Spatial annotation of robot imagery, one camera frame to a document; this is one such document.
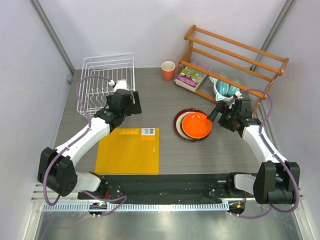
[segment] gray tabletop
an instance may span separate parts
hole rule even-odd
[[[74,75],[64,108],[55,146],[58,146],[86,124],[77,112],[76,84],[81,71]],[[247,143],[235,132],[216,122],[211,134],[200,142],[187,142],[174,132],[173,120],[183,109],[196,108],[209,114],[215,104],[180,86],[162,79],[160,68],[137,68],[136,90],[139,91],[142,114],[127,117],[122,128],[160,128],[160,174],[195,174],[256,172],[259,164]],[[213,95],[212,83],[205,81],[201,90]],[[79,161],[79,172],[94,171],[98,145],[93,146]]]

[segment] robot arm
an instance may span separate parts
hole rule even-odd
[[[275,158],[275,155],[285,161],[295,182],[299,184],[300,168],[296,162],[288,162],[267,137],[261,122],[252,118],[251,101],[235,98],[232,105],[218,102],[215,109],[207,117],[212,122],[221,113],[218,120],[220,126],[234,132],[237,131],[251,147],[255,157],[260,162],[256,176],[248,173],[230,173],[229,186],[235,190],[246,191],[254,195],[259,204],[292,204],[296,200],[295,189],[288,173]]]
[[[127,89],[125,80],[118,81],[113,90],[113,95],[106,97],[107,105],[94,115],[91,124],[86,125],[56,149],[47,147],[41,153],[37,179],[43,183],[45,172],[51,161],[67,148],[52,166],[46,183],[48,188],[62,197],[72,191],[94,192],[98,197],[104,193],[105,180],[94,173],[76,172],[75,166],[94,144],[121,125],[127,116],[142,112],[138,92],[135,91],[132,95]]]

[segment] white dish rack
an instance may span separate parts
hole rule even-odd
[[[81,79],[88,76],[102,76],[114,80],[115,83],[126,79],[129,91],[135,91],[134,55],[125,53],[86,57],[82,64]],[[89,78],[80,85],[79,96],[90,117],[106,106],[106,96],[112,94],[113,87],[109,82],[98,77]],[[76,109],[81,115],[86,116],[79,102]]]

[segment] yellow board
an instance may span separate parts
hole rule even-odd
[[[116,128],[99,142],[97,174],[159,174],[159,128]]]

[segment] orange bowl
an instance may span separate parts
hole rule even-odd
[[[192,112],[181,121],[183,132],[190,138],[202,139],[208,136],[212,129],[212,122],[201,112]]]
[[[206,137],[203,138],[192,138],[189,137],[188,135],[185,134],[184,130],[182,129],[182,120],[184,119],[185,116],[187,116],[190,113],[202,113],[205,114],[203,111],[199,110],[199,109],[195,109],[195,108],[187,108],[187,109],[183,109],[180,112],[178,112],[173,120],[173,130],[174,132],[183,140],[187,141],[187,142],[199,142],[203,139],[205,139]]]

